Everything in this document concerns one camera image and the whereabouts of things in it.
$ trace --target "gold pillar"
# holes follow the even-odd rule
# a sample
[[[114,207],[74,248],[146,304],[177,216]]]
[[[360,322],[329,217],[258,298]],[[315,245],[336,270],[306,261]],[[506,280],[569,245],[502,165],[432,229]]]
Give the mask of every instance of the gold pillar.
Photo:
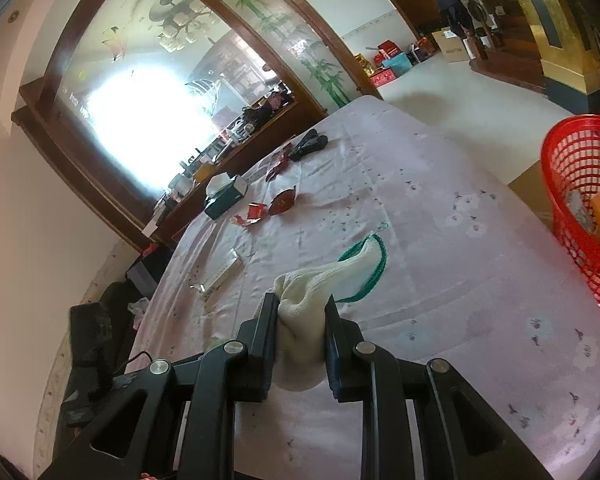
[[[594,41],[590,40],[591,48],[587,50],[567,0],[541,1],[548,10],[560,46],[550,44],[533,1],[518,0],[538,44],[544,76],[584,96],[600,91],[600,54]]]

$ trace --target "red plastic basket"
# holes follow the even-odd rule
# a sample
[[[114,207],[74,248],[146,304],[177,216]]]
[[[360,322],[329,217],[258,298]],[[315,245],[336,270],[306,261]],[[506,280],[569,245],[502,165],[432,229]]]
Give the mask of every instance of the red plastic basket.
[[[587,233],[565,204],[577,189],[589,200],[600,191],[600,116],[583,115],[556,124],[542,143],[542,175],[554,208],[554,235],[587,279],[600,306],[600,242]]]

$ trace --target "glass panel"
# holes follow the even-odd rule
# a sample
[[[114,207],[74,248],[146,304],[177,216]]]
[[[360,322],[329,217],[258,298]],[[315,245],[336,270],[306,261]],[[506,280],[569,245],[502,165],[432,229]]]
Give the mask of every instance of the glass panel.
[[[283,0],[222,0],[262,35],[329,113],[360,92],[327,46]]]
[[[58,99],[140,182],[161,190],[181,160],[279,81],[263,65],[199,0],[106,0]]]

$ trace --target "black cable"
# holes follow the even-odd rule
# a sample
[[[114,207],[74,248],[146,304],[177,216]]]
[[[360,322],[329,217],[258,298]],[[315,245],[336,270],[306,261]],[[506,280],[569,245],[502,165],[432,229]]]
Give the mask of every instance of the black cable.
[[[154,358],[151,357],[151,354],[149,354],[149,352],[142,350],[141,352],[138,352],[138,354],[134,355],[131,359],[127,359],[124,363],[122,363],[114,372],[113,372],[113,376],[115,377],[116,375],[118,375],[122,370],[124,370],[126,368],[126,366],[135,361],[136,359],[138,359],[142,354],[146,355],[149,358],[149,361],[153,362]]]

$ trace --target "white floor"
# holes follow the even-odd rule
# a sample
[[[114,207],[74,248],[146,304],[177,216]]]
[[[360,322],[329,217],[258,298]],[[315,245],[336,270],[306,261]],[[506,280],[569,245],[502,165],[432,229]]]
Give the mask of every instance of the white floor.
[[[477,74],[437,54],[379,88],[509,184],[540,156],[547,131],[571,115],[544,96]]]

